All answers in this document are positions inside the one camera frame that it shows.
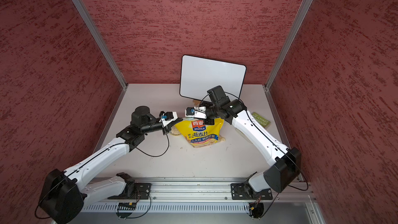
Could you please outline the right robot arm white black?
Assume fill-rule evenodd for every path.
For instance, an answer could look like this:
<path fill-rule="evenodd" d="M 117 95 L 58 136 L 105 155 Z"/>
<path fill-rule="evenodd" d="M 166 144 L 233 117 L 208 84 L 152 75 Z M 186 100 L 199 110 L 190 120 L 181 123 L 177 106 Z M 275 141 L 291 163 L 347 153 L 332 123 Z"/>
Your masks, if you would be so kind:
<path fill-rule="evenodd" d="M 249 189 L 255 192 L 265 189 L 277 193 L 284 191 L 301 173 L 301 152 L 276 140 L 255 120 L 240 99 L 231 101 L 221 86 L 209 89 L 207 94 L 212 106 L 206 109 L 206 117 L 221 118 L 238 129 L 254 144 L 269 165 L 267 170 L 247 180 Z"/>

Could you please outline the patterned breakfast bowl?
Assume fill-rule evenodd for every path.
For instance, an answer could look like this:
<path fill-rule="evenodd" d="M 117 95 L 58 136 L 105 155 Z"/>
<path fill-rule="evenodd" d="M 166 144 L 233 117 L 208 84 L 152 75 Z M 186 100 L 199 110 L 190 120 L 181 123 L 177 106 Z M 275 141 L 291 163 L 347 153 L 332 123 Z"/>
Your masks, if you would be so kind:
<path fill-rule="evenodd" d="M 174 136 L 179 136 L 181 135 L 181 132 L 175 126 L 173 126 L 171 127 L 170 134 Z"/>

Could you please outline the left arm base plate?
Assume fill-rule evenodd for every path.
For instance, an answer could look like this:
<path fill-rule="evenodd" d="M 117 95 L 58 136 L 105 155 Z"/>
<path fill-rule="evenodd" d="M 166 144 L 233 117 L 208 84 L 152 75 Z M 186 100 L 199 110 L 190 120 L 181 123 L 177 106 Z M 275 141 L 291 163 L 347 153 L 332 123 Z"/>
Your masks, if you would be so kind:
<path fill-rule="evenodd" d="M 127 183 L 121 194 L 120 199 L 148 200 L 151 192 L 151 183 Z"/>

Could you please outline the yellow oats bag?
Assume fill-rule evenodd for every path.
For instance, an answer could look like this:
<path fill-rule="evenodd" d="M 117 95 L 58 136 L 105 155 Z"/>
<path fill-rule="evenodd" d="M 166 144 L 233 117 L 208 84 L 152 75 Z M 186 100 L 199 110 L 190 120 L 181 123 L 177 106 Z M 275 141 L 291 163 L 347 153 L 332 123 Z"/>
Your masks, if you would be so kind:
<path fill-rule="evenodd" d="M 185 140 L 194 148 L 220 143 L 225 140 L 220 135 L 224 120 L 218 118 L 215 125 L 205 125 L 204 120 L 184 120 L 175 125 Z"/>

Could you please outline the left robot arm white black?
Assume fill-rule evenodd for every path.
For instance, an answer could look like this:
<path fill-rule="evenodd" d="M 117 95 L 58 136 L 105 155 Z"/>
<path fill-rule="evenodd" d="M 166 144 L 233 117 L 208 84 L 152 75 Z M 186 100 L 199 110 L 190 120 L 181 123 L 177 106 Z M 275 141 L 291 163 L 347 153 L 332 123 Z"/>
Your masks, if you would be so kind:
<path fill-rule="evenodd" d="M 127 173 L 118 173 L 94 184 L 91 180 L 113 162 L 137 149 L 146 134 L 162 131 L 166 135 L 182 120 L 175 112 L 160 112 L 155 118 L 149 107 L 137 107 L 130 124 L 103 148 L 64 171 L 51 171 L 45 178 L 37 207 L 56 223 L 67 224 L 83 208 L 104 199 L 148 198 L 149 190 L 137 187 L 135 179 Z"/>

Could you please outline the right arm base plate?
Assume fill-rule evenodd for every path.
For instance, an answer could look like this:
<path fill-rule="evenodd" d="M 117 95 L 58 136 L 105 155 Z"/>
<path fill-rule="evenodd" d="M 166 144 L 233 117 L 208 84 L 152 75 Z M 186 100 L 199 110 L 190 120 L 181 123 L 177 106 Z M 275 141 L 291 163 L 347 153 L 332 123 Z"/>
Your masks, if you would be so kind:
<path fill-rule="evenodd" d="M 232 183 L 231 195 L 233 200 L 272 200 L 272 192 L 270 189 L 264 189 L 256 192 L 249 184 Z"/>

